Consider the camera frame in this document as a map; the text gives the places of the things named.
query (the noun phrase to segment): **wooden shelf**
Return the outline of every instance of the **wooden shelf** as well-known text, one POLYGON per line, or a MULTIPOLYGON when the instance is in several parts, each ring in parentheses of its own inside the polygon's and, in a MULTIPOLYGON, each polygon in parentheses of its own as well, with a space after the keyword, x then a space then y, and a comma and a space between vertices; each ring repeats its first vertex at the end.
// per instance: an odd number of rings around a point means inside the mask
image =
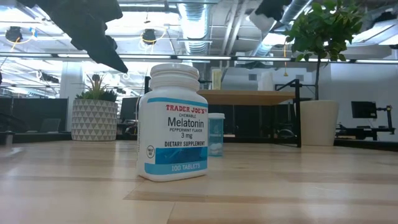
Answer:
POLYGON ((287 91, 240 91, 240 90, 199 90, 211 105, 277 105, 294 99, 294 92, 287 91))

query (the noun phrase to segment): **white plastic bottle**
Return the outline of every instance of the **white plastic bottle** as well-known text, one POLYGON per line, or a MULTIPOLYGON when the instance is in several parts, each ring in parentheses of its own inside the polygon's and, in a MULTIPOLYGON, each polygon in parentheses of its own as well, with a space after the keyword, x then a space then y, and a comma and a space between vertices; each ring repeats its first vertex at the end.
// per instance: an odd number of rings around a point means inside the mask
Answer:
POLYGON ((168 63, 150 75, 153 90, 139 103, 138 174, 159 182, 205 175, 208 104, 197 94, 198 70, 168 63))

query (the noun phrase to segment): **product label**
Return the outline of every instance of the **product label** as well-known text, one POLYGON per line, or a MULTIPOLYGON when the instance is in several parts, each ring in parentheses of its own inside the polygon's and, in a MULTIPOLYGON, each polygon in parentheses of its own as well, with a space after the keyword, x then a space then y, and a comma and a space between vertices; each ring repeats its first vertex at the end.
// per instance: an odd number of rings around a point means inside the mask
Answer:
POLYGON ((154 134, 140 138, 140 158, 146 173, 167 175, 207 168, 206 103, 156 97, 147 100, 143 112, 153 114, 153 126, 140 126, 141 131, 154 134))

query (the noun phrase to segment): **geometric patterned planter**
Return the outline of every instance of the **geometric patterned planter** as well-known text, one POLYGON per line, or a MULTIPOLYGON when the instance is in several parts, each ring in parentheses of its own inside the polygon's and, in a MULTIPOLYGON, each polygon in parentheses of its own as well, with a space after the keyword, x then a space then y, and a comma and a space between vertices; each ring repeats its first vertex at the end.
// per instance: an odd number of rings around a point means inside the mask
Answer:
POLYGON ((75 99, 72 112, 72 139, 74 141, 114 141, 117 116, 117 103, 75 99))

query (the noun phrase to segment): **white planter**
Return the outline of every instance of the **white planter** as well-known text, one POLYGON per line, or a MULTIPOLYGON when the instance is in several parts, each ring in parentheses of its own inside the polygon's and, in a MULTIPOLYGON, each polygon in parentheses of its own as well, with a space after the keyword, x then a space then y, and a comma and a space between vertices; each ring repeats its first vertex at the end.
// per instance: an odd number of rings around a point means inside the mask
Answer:
POLYGON ((305 146, 333 146, 338 103, 331 100, 304 101, 300 104, 301 140, 305 146))
POLYGON ((118 104, 104 100, 74 100, 72 139, 75 141, 114 141, 118 104))

